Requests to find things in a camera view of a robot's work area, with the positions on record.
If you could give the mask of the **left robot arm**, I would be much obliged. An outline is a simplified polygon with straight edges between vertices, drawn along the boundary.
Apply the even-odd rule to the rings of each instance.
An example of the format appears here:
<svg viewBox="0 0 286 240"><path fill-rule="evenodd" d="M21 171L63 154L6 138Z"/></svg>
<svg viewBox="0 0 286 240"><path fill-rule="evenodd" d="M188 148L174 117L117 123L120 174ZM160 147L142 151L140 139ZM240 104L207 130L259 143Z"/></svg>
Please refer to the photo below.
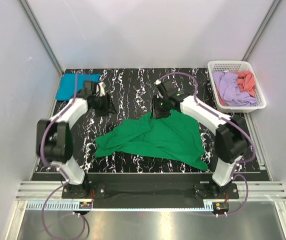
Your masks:
<svg viewBox="0 0 286 240"><path fill-rule="evenodd" d="M37 155L43 165L56 169L68 184L74 185L73 192L80 198L90 194L91 186L85 182L85 172L73 156L71 129L89 110L94 110L98 117L116 112L105 87L103 82L83 82L83 88L74 93L60 112L37 123Z"/></svg>

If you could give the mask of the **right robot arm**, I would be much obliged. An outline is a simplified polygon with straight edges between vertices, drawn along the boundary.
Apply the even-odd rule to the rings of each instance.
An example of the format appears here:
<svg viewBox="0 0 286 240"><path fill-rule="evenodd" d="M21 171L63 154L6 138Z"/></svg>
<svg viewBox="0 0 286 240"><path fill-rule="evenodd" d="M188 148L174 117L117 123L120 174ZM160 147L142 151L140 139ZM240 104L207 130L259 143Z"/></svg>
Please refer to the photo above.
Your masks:
<svg viewBox="0 0 286 240"><path fill-rule="evenodd" d="M175 88L169 79L156 80L157 94L152 99L155 119L167 118L171 111L185 114L208 128L215 136L214 147L218 157L210 185L211 195L221 198L228 192L236 164L249 146L242 118L231 118L206 105L198 97Z"/></svg>

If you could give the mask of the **green t-shirt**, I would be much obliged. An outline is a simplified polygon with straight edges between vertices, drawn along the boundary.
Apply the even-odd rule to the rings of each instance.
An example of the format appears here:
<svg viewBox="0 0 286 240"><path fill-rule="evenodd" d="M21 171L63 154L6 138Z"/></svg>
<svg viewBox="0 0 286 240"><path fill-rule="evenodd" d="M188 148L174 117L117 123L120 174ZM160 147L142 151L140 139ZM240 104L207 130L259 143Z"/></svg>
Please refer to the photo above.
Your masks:
<svg viewBox="0 0 286 240"><path fill-rule="evenodd" d="M205 150L198 121L175 110L166 118L152 118L147 113L139 119L125 119L95 142L97 158L124 152L179 161L202 171L208 169L201 159Z"/></svg>

